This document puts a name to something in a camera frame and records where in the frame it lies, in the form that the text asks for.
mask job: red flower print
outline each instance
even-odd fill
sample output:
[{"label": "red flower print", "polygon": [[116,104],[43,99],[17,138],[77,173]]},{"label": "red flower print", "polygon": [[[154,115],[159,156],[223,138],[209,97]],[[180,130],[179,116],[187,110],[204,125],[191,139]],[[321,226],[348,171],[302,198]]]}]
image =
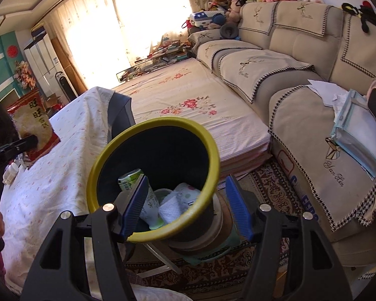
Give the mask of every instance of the red flower print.
[{"label": "red flower print", "polygon": [[187,99],[182,105],[189,107],[190,109],[194,109],[195,107],[197,107],[197,100],[196,99]]}]

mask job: metal screw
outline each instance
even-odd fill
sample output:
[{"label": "metal screw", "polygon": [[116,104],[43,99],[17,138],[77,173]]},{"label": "metal screw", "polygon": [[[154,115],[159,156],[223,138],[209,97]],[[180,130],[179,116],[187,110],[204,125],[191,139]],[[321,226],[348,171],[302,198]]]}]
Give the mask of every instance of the metal screw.
[{"label": "metal screw", "polygon": [[108,204],[103,205],[104,211],[112,211],[113,209],[114,209],[114,204],[112,204],[112,203],[108,203]]},{"label": "metal screw", "polygon": [[270,206],[269,204],[261,204],[261,205],[259,206],[259,209],[260,209],[261,211],[271,211],[271,206]]},{"label": "metal screw", "polygon": [[67,218],[69,218],[70,216],[71,216],[71,212],[68,211],[68,210],[62,212],[61,215],[60,215],[60,217],[61,217],[62,219],[67,219]]},{"label": "metal screw", "polygon": [[312,213],[306,211],[305,213],[302,214],[302,217],[310,221],[313,218]]}]

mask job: patterned rug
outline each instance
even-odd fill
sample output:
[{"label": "patterned rug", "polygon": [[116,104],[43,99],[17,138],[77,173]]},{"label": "patterned rug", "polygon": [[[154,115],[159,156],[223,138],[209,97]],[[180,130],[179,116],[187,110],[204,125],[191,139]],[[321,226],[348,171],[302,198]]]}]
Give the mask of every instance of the patterned rug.
[{"label": "patterned rug", "polygon": [[[253,192],[257,198],[273,205],[278,211],[300,215],[301,202],[284,175],[275,158],[269,159],[261,167],[239,181],[241,187]],[[193,300],[227,301],[234,300],[247,276],[255,248],[243,240],[241,245],[227,255],[212,262],[191,266],[163,243],[156,246],[169,259],[181,268],[182,275],[168,272],[144,279],[147,286],[168,288],[186,294]],[[284,272],[288,262],[288,241],[281,242],[280,272]],[[142,245],[137,245],[133,257],[126,268],[136,273],[163,266],[162,262],[150,254]]]}]

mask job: sofa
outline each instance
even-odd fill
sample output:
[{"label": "sofa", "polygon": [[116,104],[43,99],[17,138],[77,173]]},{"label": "sofa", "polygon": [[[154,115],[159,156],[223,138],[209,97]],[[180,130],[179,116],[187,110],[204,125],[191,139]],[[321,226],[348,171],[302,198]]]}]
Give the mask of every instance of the sofa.
[{"label": "sofa", "polygon": [[192,34],[197,59],[269,126],[272,153],[305,210],[312,212],[342,264],[376,263],[376,178],[326,140],[334,111],[305,85],[335,83],[365,95],[376,79],[376,26],[334,6],[253,2],[241,8],[239,37]]}]

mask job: snack bag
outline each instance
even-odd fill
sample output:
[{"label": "snack bag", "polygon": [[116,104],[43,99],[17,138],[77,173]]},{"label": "snack bag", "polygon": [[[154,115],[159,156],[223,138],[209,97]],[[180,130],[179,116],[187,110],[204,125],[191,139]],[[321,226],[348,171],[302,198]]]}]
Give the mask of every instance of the snack bag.
[{"label": "snack bag", "polygon": [[60,142],[54,133],[49,117],[39,96],[39,90],[34,89],[22,96],[7,108],[18,135],[21,139],[35,135],[38,146],[24,153],[24,164],[31,167],[40,157],[49,153]]}]

